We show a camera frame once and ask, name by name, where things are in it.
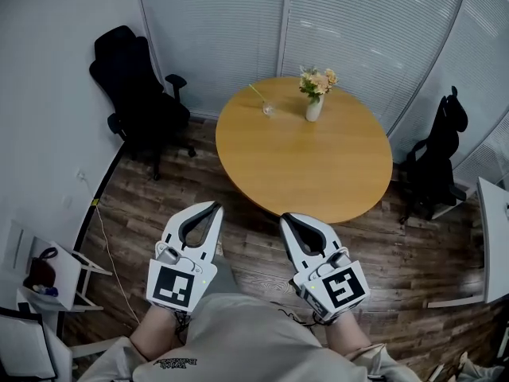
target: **forearm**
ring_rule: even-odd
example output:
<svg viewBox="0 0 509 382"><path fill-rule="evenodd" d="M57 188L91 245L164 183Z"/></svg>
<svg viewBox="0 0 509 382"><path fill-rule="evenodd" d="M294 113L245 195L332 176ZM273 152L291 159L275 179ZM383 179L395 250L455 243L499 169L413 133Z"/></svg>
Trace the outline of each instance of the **forearm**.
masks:
<svg viewBox="0 0 509 382"><path fill-rule="evenodd" d="M328 347L343 357L371 345L350 310L342 313L334 324L325 327L325 335Z"/></svg>
<svg viewBox="0 0 509 382"><path fill-rule="evenodd" d="M172 311L151 306L130 341L147 360L153 361L173 347L176 327Z"/></svg>

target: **bag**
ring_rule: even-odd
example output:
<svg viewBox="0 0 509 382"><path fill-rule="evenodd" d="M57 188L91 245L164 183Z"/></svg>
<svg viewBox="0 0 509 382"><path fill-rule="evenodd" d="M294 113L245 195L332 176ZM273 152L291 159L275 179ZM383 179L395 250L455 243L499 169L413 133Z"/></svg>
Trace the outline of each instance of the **bag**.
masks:
<svg viewBox="0 0 509 382"><path fill-rule="evenodd" d="M33 290L33 286L53 287L55 284L55 270L46 261L58 255L56 248L44 250L38 258L32 259L29 276L23 282L23 286Z"/></svg>

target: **white cable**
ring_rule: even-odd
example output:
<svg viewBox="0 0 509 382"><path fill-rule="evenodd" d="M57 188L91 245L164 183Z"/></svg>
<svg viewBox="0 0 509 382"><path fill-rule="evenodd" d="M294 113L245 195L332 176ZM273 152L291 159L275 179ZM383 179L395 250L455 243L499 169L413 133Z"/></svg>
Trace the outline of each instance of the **white cable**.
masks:
<svg viewBox="0 0 509 382"><path fill-rule="evenodd" d="M95 197L92 194L92 191L90 189L90 185L88 184L87 178L83 177L82 179L85 182L85 184L87 185L88 192L91 194L92 199L95 199ZM127 296L126 296L126 292L124 291L124 288L122 287L122 284L120 283L119 275L117 275L117 270L115 269L115 263L113 262L113 257L111 257L111 253L110 253L110 244L108 243L108 238L106 236L106 232L104 231L104 223L103 223L103 218L101 217L101 212L99 211L99 204L97 204L95 206L95 211L97 211L97 217L99 218L99 221L101 223L101 230L103 231L104 241L106 242L106 250L108 252L108 256L110 256L111 267L113 267L113 273L115 273L115 277L117 278L117 282L119 283L120 290L122 291L122 294L123 294L124 298L126 299L126 303L127 303L127 306L129 307L130 312L133 314L134 319L139 324L140 321L138 320L138 317L136 316L136 313L134 312L133 308L130 306L129 300L127 299Z"/></svg>

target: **window blind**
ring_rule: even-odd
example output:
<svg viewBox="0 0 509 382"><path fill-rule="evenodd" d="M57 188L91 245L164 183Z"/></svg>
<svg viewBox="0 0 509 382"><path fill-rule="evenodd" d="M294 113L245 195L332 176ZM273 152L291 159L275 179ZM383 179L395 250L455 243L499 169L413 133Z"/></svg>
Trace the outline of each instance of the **window blind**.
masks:
<svg viewBox="0 0 509 382"><path fill-rule="evenodd" d="M454 178L475 186L482 177L492 183L509 173L509 113L484 141L454 170Z"/></svg>
<svg viewBox="0 0 509 382"><path fill-rule="evenodd" d="M473 179L475 184L474 170L491 181L489 166L493 166L495 173L498 162L488 155L495 149L500 152L502 147L491 139L481 147L480 144L509 106L508 46L509 0L463 0L437 62L390 137L395 162L401 162L414 144L428 135L441 97L449 95L454 85L468 114L468 127L460 133L460 146L451 162L453 167L460 166L458 177L462 176L467 182ZM476 168L472 164L474 159L474 164L478 164Z"/></svg>
<svg viewBox="0 0 509 382"><path fill-rule="evenodd" d="M437 55L459 0L290 0L283 75L332 68L388 132Z"/></svg>
<svg viewBox="0 0 509 382"><path fill-rule="evenodd" d="M276 75L283 0L142 0L163 76L188 81L183 104L217 117L248 84Z"/></svg>

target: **white wall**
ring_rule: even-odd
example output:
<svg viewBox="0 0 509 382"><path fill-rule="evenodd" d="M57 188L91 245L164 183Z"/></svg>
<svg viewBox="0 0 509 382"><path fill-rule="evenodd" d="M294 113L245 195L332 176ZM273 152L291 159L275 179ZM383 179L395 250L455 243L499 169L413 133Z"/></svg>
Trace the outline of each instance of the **white wall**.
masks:
<svg viewBox="0 0 509 382"><path fill-rule="evenodd" d="M76 172L95 192L121 145L93 44L124 24L145 35L139 0L0 0L0 260L11 219L74 245L91 200Z"/></svg>

